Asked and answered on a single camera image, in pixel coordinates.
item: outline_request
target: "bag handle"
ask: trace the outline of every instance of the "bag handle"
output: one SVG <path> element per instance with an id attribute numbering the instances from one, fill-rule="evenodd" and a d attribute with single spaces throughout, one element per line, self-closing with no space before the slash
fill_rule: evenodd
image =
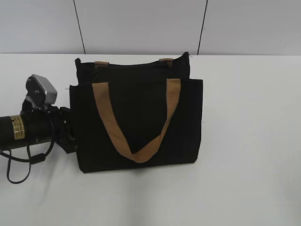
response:
<path id="1" fill-rule="evenodd" d="M 181 91 L 181 80 L 166 80 L 167 117 L 161 134 L 135 154 L 131 152 L 131 149 L 127 143 L 127 139 L 125 138 L 116 121 L 110 100 L 109 83 L 93 83 L 92 87 L 99 115 L 116 150 L 122 156 L 135 162 L 142 163 L 148 161 L 158 151 L 164 135 L 166 134 L 171 118 L 178 105 Z"/>

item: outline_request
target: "wire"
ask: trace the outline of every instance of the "wire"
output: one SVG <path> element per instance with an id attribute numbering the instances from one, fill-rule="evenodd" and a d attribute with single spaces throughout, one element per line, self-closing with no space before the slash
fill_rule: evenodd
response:
<path id="1" fill-rule="evenodd" d="M 77 14 L 75 0 L 73 0 L 73 4 L 74 4 L 75 14 L 76 14 L 76 18 L 77 18 L 77 24 L 79 25 L 79 33 L 80 33 L 81 43 L 83 44 L 84 54 L 86 54 L 86 49 L 85 49 L 85 45 L 84 45 L 84 41 L 83 41 L 83 35 L 81 34 L 81 28 L 80 28 L 80 24 L 79 24 L 79 15 Z"/>
<path id="2" fill-rule="evenodd" d="M 51 138 L 49 148 L 47 149 L 46 153 L 44 154 L 44 158 L 41 161 L 44 161 L 45 158 L 51 153 L 51 151 L 53 149 L 53 146 L 55 144 L 55 127 L 53 125 L 52 120 L 50 119 L 49 121 L 50 121 L 50 124 L 51 124 L 52 138 Z M 12 156 L 11 155 L 11 150 L 4 150 L 4 151 L 0 151 L 0 155 L 8 158 L 8 168 L 7 168 L 7 171 L 6 171 L 6 177 L 7 177 L 8 181 L 12 184 L 20 184 L 20 183 L 24 182 L 29 177 L 29 174 L 30 174 L 31 169 L 32 169 L 32 164 L 35 164 L 35 163 L 32 162 L 31 151 L 30 151 L 30 143 L 27 143 L 27 145 L 26 145 L 26 151 L 27 151 L 28 159 L 20 159 L 20 158 Z M 12 160 L 18 161 L 18 162 L 28 162 L 29 163 L 28 173 L 27 173 L 27 175 L 24 179 L 22 179 L 20 181 L 12 181 L 10 179 L 9 173 L 10 173 L 10 167 L 11 167 L 11 161 Z"/>

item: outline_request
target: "black cylinder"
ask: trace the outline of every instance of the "black cylinder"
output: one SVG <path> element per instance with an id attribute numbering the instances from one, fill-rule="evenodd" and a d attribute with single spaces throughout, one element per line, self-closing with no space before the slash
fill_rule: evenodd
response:
<path id="1" fill-rule="evenodd" d="M 49 142 L 51 138 L 52 127 L 45 112 L 0 117 L 0 151 Z"/>

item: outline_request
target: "black bag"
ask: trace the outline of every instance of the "black bag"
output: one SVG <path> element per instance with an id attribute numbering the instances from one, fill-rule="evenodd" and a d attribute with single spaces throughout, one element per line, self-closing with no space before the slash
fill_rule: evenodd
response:
<path id="1" fill-rule="evenodd" d="M 203 81 L 189 78 L 188 52 L 142 65 L 75 62 L 70 104 L 83 172 L 196 161 Z"/>

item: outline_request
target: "black fabric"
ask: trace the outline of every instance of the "black fabric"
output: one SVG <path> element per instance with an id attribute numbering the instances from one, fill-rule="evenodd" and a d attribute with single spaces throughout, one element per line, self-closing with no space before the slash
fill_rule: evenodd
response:
<path id="1" fill-rule="evenodd" d="M 166 78 L 189 78 L 190 75 L 188 52 L 174 59 L 172 67 L 169 67 L 166 61 L 155 61 L 141 65 L 109 64 L 108 66 L 99 66 L 96 69 L 94 63 L 81 63 L 80 59 L 76 59 L 75 64 L 79 84 L 105 81 L 124 82 L 127 80 L 160 81 Z"/>
<path id="2" fill-rule="evenodd" d="M 132 81 L 110 82 L 109 89 L 117 123 L 132 153 L 136 153 L 159 136 L 165 124 L 166 79 L 138 85 Z"/>
<path id="3" fill-rule="evenodd" d="M 161 133 L 166 121 L 166 78 L 181 78 L 179 103 L 165 137 L 158 152 L 145 163 L 136 163 L 117 152 L 96 107 L 92 88 L 95 77 L 87 73 L 86 64 L 77 63 L 79 85 L 70 86 L 70 104 L 83 172 L 195 162 L 201 142 L 203 81 L 189 79 L 186 55 L 187 58 L 185 54 L 179 58 L 179 62 L 185 62 L 179 64 L 182 66 L 177 67 L 173 60 L 176 69 L 163 62 L 167 75 L 157 66 L 153 70 L 144 66 L 126 70 L 102 68 L 102 73 L 97 74 L 98 81 L 109 82 L 116 120 L 133 153 Z"/>

